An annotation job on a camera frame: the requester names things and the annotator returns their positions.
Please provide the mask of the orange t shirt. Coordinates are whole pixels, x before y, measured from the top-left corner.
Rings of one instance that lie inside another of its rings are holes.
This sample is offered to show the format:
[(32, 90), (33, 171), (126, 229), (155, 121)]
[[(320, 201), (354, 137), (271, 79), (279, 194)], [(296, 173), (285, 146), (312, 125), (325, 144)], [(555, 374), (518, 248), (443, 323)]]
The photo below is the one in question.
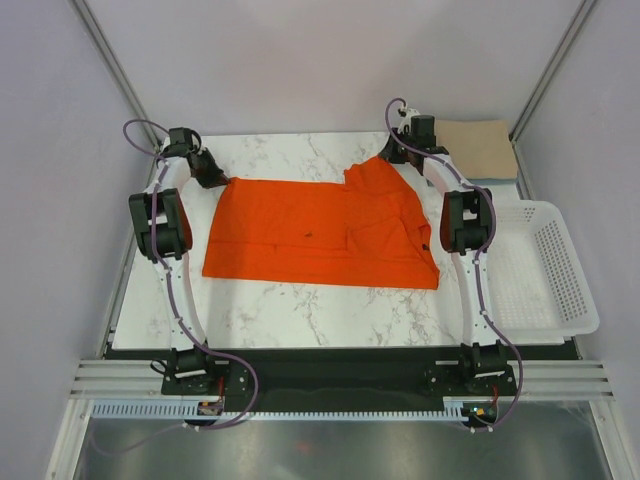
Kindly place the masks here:
[(236, 177), (218, 201), (209, 278), (435, 290), (440, 270), (418, 194), (372, 157), (341, 183)]

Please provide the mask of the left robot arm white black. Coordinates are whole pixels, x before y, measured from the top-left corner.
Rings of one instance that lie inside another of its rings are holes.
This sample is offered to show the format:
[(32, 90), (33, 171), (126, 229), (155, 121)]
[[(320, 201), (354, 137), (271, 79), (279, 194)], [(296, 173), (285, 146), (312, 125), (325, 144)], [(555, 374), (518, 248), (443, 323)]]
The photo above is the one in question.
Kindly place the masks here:
[(193, 233), (181, 191), (191, 180), (203, 189), (214, 189), (228, 185), (230, 179), (199, 133), (187, 127), (164, 132), (164, 146), (151, 154), (155, 173), (150, 185), (128, 200), (138, 250), (154, 265), (170, 321), (169, 358), (152, 366), (168, 382), (185, 381), (196, 392), (208, 393), (218, 385), (220, 371), (201, 350), (207, 336), (191, 286)]

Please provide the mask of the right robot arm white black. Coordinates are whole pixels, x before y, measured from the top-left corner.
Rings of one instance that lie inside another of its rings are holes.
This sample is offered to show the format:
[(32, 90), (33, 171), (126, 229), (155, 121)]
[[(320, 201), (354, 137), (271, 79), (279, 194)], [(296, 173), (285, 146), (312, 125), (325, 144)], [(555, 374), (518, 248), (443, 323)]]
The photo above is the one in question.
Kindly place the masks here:
[(393, 127), (385, 112), (389, 140), (382, 156), (412, 165), (442, 196), (439, 239), (454, 264), (463, 309), (457, 377), (465, 391), (481, 393), (507, 370), (504, 336), (492, 321), (489, 294), (488, 250), (497, 227), (492, 194), (467, 180), (437, 144), (433, 116), (405, 102), (398, 114), (400, 124)]

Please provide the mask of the folded beige t shirt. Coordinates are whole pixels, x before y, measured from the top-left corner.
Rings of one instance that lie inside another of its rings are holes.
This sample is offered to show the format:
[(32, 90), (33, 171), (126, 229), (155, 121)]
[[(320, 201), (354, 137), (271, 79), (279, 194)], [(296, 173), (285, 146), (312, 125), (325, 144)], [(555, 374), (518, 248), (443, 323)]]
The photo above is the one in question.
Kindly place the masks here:
[(515, 180), (516, 157), (504, 120), (437, 119), (435, 135), (456, 168), (469, 180)]

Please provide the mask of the folded blue t shirt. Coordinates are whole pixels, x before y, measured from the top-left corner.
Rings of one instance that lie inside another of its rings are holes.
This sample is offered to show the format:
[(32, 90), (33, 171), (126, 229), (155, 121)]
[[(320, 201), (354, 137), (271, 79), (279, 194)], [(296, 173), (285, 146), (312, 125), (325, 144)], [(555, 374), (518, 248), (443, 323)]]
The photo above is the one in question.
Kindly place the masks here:
[(469, 183), (478, 185), (483, 188), (515, 188), (517, 185), (517, 179), (495, 179), (495, 178), (486, 178), (486, 179), (471, 179)]

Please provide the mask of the white plastic basket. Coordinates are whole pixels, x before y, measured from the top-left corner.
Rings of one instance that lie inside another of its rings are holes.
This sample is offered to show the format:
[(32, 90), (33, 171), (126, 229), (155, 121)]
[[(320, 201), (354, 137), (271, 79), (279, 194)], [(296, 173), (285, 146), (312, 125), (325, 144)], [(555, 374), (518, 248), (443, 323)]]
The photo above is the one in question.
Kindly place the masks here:
[(516, 344), (588, 335), (600, 317), (559, 209), (544, 201), (495, 204), (488, 254), (492, 319)]

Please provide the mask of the left aluminium frame post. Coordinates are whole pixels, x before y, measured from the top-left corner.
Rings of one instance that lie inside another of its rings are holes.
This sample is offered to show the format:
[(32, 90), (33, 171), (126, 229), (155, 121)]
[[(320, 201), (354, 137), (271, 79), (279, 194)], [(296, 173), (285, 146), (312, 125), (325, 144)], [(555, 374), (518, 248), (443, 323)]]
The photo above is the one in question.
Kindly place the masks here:
[(131, 84), (121, 62), (111, 46), (96, 14), (86, 0), (69, 0), (69, 5), (78, 17), (85, 33), (123, 96), (127, 107), (136, 119), (148, 120), (147, 112)]

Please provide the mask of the aluminium frame post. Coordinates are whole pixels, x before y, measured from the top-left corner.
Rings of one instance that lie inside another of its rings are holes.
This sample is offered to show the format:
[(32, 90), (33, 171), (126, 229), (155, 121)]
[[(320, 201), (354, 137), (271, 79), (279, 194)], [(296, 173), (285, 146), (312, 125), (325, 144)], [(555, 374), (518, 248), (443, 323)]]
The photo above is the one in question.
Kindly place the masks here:
[(131, 84), (121, 62), (111, 46), (96, 14), (86, 0), (69, 0), (69, 5), (78, 17), (85, 33), (123, 96), (127, 107), (136, 119), (148, 120), (147, 112)]
[(524, 108), (511, 129), (509, 139), (513, 145), (518, 142), (519, 138), (524, 133), (527, 125), (537, 111), (554, 79), (559, 74), (567, 56), (577, 42), (599, 3), (599, 0), (582, 0), (579, 2), (578, 8), (564, 30), (564, 33), (546, 63), (531, 94), (529, 95)]

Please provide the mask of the right aluminium frame post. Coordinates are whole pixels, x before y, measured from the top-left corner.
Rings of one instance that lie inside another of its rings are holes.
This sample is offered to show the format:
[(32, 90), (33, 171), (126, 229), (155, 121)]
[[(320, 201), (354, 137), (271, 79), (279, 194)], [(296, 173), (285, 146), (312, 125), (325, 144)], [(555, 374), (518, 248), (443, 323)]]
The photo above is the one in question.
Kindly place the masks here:
[(527, 125), (537, 111), (554, 79), (559, 74), (567, 56), (577, 42), (599, 3), (599, 0), (582, 0), (579, 2), (578, 8), (564, 30), (564, 33), (546, 63), (531, 94), (529, 95), (524, 108), (511, 129), (509, 139), (513, 145), (518, 142), (519, 138), (524, 133)]

